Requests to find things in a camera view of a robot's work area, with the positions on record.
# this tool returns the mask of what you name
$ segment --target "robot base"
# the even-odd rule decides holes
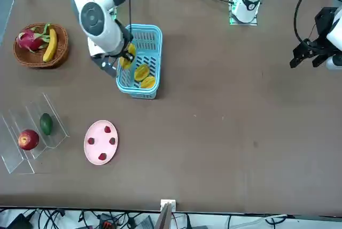
[[[229,0],[229,1],[233,1],[235,4],[238,2],[238,0]],[[232,12],[234,9],[235,9],[235,5],[232,5],[232,4],[228,5],[229,24],[230,25],[251,25],[251,26],[257,26],[258,25],[258,19],[257,19],[258,12],[256,12],[255,17],[254,17],[254,19],[251,22],[244,23],[244,22],[240,22],[235,17],[235,15]]]

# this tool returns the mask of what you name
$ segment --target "dragon fruit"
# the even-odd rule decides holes
[[[37,27],[23,30],[16,38],[17,43],[21,48],[27,49],[32,53],[38,49],[45,48],[50,42],[50,35],[45,34],[49,25],[48,23],[45,25],[43,33],[35,33]]]

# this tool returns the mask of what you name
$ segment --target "brown table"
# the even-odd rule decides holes
[[[45,92],[71,135],[35,162],[35,175],[0,165],[0,204],[338,215],[342,211],[341,72],[306,61],[290,69],[298,0],[263,0],[257,27],[230,26],[214,0],[132,0],[132,22],[164,35],[156,100],[132,99],[89,59],[70,0],[15,0],[1,47],[1,110]],[[307,37],[328,0],[304,0]],[[127,3],[119,19],[128,23]],[[68,60],[22,67],[13,40],[33,22],[63,25]],[[87,128],[112,121],[119,150],[94,166]]]

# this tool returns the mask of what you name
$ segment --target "banana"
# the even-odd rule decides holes
[[[57,34],[54,29],[50,28],[50,42],[43,56],[43,61],[50,62],[56,52],[56,49],[57,49]]]

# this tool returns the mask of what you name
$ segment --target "blue plastic basket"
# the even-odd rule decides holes
[[[124,70],[118,65],[119,76],[116,78],[116,84],[121,92],[130,94],[133,98],[153,99],[160,81],[162,33],[154,25],[132,24],[132,34],[136,56],[129,69]],[[156,83],[150,89],[141,89],[141,83],[134,80],[134,71],[141,64],[147,64],[150,76],[156,78]]]

